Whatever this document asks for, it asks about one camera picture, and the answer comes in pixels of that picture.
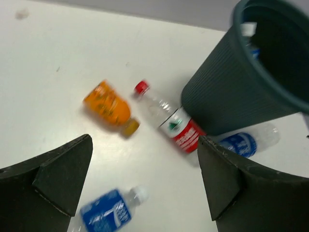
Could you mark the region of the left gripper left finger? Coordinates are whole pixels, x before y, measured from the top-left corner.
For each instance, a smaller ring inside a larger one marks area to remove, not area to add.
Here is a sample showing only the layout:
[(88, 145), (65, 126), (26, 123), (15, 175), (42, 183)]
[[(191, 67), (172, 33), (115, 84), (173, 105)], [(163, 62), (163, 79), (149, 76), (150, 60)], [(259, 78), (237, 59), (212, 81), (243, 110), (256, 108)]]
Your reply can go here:
[(0, 171), (2, 232), (65, 232), (75, 216), (93, 152), (84, 134)]

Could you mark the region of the blue label bottle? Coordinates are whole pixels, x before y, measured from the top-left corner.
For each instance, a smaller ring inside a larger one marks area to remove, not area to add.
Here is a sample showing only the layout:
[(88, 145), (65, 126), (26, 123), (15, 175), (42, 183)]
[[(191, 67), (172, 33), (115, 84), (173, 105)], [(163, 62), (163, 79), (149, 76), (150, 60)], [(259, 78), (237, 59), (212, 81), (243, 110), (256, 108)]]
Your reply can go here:
[(256, 32), (256, 22), (244, 22), (241, 24), (241, 34), (246, 41), (246, 47), (250, 50), (252, 57), (258, 60), (260, 55), (260, 48), (253, 42), (253, 36)]
[(148, 198), (149, 192), (144, 186), (112, 189), (81, 207), (71, 219), (68, 231), (117, 232), (132, 220), (136, 208)]
[(275, 146), (280, 141), (280, 133), (272, 123), (262, 123), (237, 133), (219, 136), (215, 139), (217, 144), (240, 156), (249, 158)]

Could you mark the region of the blue label bottle front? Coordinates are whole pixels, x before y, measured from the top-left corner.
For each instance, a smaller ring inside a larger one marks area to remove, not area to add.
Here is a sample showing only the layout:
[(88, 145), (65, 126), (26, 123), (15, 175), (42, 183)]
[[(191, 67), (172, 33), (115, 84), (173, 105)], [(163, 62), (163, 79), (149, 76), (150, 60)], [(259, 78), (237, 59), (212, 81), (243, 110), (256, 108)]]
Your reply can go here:
[(256, 32), (256, 22), (244, 22), (241, 24), (241, 34), (246, 41), (246, 47), (250, 50), (252, 57), (258, 60), (260, 55), (260, 48), (253, 42), (253, 36)]

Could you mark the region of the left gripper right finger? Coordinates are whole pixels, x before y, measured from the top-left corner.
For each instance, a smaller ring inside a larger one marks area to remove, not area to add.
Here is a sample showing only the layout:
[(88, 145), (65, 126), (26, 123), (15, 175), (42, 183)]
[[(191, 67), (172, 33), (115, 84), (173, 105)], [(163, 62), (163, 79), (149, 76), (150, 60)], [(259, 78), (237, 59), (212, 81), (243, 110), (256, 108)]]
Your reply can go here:
[(306, 232), (309, 180), (242, 157), (207, 136), (198, 159), (211, 219), (220, 232)]

